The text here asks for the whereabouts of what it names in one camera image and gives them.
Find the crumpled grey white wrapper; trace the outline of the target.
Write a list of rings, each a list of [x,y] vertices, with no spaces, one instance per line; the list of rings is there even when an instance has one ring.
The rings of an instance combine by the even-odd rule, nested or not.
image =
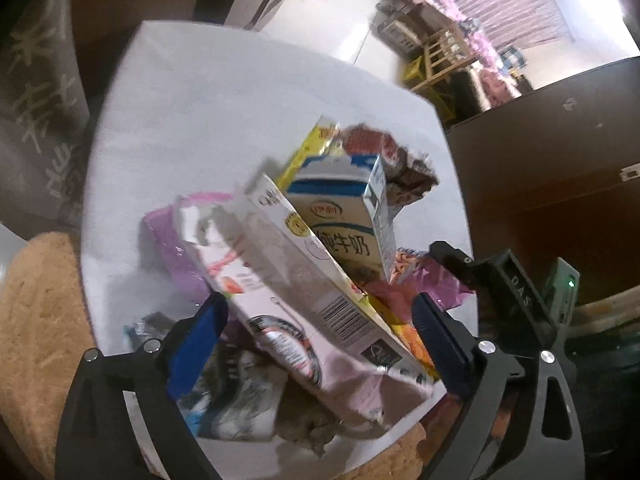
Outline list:
[[[192,391],[176,402],[199,438],[266,442],[279,437],[317,456],[326,452],[340,426],[331,411],[258,349],[235,318]]]

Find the white pink flattened carton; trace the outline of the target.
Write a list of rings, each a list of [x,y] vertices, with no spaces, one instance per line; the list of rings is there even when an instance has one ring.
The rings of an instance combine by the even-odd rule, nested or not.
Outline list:
[[[346,424],[388,428],[433,395],[423,365],[268,177],[222,202],[179,198],[175,226],[258,344]]]

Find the dark wooden cabinet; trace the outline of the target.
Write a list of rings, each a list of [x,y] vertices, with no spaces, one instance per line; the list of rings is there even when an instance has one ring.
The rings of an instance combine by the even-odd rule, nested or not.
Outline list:
[[[638,285],[638,58],[517,98],[447,141],[474,255],[509,249],[537,285],[563,258],[580,304]]]

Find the yellow bear packet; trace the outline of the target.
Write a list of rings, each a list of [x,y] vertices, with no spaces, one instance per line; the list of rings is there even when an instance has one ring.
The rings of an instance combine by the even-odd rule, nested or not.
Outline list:
[[[333,118],[321,116],[277,178],[276,185],[281,191],[285,191],[308,157],[344,154],[340,125]]]

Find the yellow crate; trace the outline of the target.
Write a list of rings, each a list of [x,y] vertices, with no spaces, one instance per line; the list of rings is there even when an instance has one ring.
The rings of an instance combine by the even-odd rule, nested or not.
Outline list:
[[[407,64],[402,73],[401,80],[402,84],[408,89],[412,89],[426,81],[426,69],[422,55]]]

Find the purple snack wrapper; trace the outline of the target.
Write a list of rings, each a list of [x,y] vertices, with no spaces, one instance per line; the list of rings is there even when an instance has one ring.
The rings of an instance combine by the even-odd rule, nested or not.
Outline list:
[[[180,292],[197,306],[210,295],[210,287],[183,247],[176,228],[178,207],[219,205],[231,199],[232,196],[228,193],[198,192],[179,196],[171,204],[152,210],[143,217],[143,224],[151,234],[172,281]]]

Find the grey cushion with characters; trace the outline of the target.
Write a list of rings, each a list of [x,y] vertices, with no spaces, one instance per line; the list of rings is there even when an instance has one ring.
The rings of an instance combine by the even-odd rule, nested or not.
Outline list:
[[[78,229],[91,145],[72,0],[30,0],[1,46],[1,222]]]

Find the brown red snack wrapper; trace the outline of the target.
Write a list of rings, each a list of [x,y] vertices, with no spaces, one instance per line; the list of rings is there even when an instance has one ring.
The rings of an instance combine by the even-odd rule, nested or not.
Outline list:
[[[392,217],[405,206],[422,200],[439,185],[427,154],[415,153],[399,145],[389,132],[360,124],[343,130],[341,139],[347,155],[378,155],[381,159]]]

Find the blue white milk carton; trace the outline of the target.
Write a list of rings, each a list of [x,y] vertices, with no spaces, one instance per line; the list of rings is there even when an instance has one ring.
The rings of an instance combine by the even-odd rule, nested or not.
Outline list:
[[[355,283],[390,279],[397,245],[380,156],[308,157],[285,195]]]

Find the bed with pink bedding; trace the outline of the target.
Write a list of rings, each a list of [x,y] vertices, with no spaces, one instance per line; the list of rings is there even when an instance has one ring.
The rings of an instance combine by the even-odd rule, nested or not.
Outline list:
[[[477,54],[477,61],[463,70],[454,72],[454,74],[469,70],[472,81],[480,85],[483,102],[489,108],[500,106],[522,95],[516,86],[515,78],[510,74],[497,50],[485,35],[480,22],[463,14],[454,0],[411,0],[411,2],[418,10],[431,13],[431,18],[436,21],[434,32],[454,23],[460,26],[465,40],[472,51]],[[422,51],[424,42],[434,32],[430,32],[426,36],[422,44]],[[452,75],[443,81],[450,81]]]

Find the wooden chair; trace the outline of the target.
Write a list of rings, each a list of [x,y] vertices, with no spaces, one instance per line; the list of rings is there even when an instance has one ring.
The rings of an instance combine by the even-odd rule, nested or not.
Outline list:
[[[429,36],[420,55],[424,57],[426,81],[410,89],[413,92],[439,84],[454,72],[477,61],[477,54],[472,51],[462,29],[456,23]]]

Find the pink patterned curtain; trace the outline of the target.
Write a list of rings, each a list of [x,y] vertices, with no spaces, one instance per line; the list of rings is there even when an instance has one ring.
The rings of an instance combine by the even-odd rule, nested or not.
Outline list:
[[[555,0],[456,0],[456,5],[463,14],[480,22],[497,50],[573,40]]]

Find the yellow iced tea carton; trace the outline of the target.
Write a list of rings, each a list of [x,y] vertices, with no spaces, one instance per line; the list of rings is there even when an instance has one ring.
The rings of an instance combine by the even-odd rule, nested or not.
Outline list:
[[[363,286],[363,290],[371,306],[424,366],[426,374],[434,380],[439,380],[433,360],[413,326],[411,314],[413,299],[424,289],[420,281],[420,272],[425,256],[425,252],[415,252],[407,248],[397,249],[390,280],[369,282]]]

